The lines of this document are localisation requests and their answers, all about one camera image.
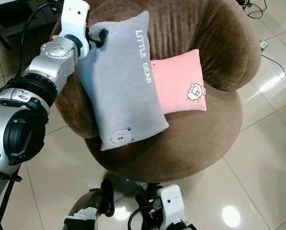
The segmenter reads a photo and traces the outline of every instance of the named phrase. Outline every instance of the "brown armchair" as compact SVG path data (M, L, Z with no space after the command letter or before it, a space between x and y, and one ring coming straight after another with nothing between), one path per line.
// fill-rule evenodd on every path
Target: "brown armchair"
M170 127L149 139L100 151L92 104L78 77L69 77L56 100L64 120L108 171L140 182L195 174L222 158L238 136L242 106L236 89L261 62L259 41L235 0L90 0L89 25L150 13L151 59L200 50L207 111L166 115ZM60 22L53 34L60 31Z

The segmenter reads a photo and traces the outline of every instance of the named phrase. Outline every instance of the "tiled floor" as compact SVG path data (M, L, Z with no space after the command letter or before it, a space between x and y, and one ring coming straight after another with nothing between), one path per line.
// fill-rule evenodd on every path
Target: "tiled floor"
M286 0L266 2L263 18L251 22L269 44L263 54L286 70ZM14 74L14 63L0 44L0 87ZM208 169L172 183L180 186L186 215L199 230L286 230L286 79L262 58L258 74L238 91L244 120L231 150ZM14 187L5 230L61 229L74 202L104 177L113 181L116 211L112 218L100 217L99 229L126 229L137 208L134 196L145 185L108 174L55 107L50 120L44 148L20 170L23 182ZM235 219L223 219L225 210L240 217L236 227L229 227ZM134 222L138 229L141 217Z

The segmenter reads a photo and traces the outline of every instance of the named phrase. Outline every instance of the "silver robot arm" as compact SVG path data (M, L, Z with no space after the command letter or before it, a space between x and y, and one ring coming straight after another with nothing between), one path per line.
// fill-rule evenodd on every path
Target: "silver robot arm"
M65 0L62 31L41 47L23 75L0 91L0 195L22 162L44 145L49 108L89 52L86 25L90 7L82 0Z

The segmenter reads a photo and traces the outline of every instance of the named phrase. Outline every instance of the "chair seat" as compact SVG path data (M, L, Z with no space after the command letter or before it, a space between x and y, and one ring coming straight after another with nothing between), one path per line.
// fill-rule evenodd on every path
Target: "chair seat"
M165 182L195 174L230 149L242 124L236 91L220 91L205 82L207 111L167 114L170 127L146 140L100 151L99 136L85 142L108 171L139 182Z

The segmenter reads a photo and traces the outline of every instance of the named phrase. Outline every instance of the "white robot part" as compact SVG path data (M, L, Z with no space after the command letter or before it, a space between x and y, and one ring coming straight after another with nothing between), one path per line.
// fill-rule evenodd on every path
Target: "white robot part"
M172 223L186 223L184 203L180 188L176 184L169 185L157 191L163 205L163 223L160 230L166 230Z
M89 42L85 36L85 29L89 17L90 6L82 0L64 0L61 17L62 31L59 36L73 35L81 43L79 59L87 56L89 52Z

